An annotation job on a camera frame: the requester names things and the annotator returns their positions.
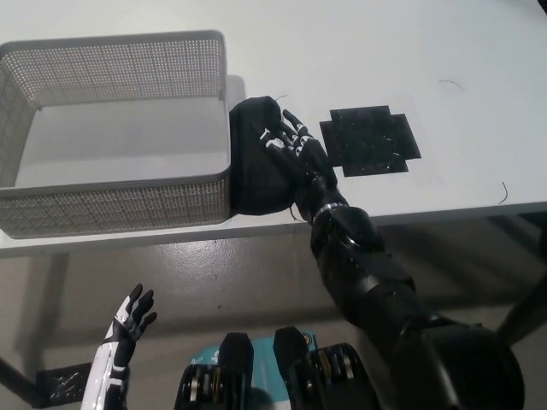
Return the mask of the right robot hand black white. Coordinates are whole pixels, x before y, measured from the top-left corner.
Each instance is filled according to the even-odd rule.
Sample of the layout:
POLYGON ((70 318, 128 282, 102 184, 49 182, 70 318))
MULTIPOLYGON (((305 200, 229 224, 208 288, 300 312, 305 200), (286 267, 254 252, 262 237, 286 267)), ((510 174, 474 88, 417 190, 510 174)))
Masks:
POLYGON ((282 119, 276 126, 275 132, 262 129, 260 142, 291 183, 293 201, 303 219, 313 223, 328 209, 346 206, 332 163, 308 127, 287 109, 282 111, 282 119))

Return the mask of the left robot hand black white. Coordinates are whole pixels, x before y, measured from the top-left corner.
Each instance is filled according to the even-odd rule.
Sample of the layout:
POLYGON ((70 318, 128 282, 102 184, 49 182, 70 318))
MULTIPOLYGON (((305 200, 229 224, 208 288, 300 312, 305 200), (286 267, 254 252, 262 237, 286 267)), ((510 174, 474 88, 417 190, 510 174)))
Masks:
POLYGON ((137 284, 116 311, 103 341, 129 342, 134 346, 146 328, 157 319, 157 313, 151 312, 153 306, 154 291, 144 292, 144 286, 137 284))

